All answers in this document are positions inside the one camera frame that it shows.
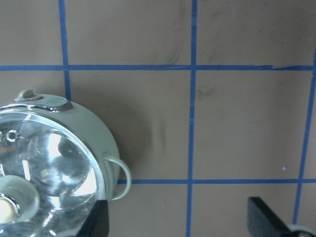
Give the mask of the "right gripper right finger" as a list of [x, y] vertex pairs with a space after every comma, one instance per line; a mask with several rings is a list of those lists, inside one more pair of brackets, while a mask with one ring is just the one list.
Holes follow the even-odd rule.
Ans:
[[252, 237], [291, 236], [291, 230], [260, 197], [247, 200], [247, 228]]

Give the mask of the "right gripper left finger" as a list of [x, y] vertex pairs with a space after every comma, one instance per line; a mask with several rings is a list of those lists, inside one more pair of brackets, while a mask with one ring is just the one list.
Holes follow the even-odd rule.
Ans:
[[107, 237], [109, 230], [108, 201], [98, 200], [75, 237]]

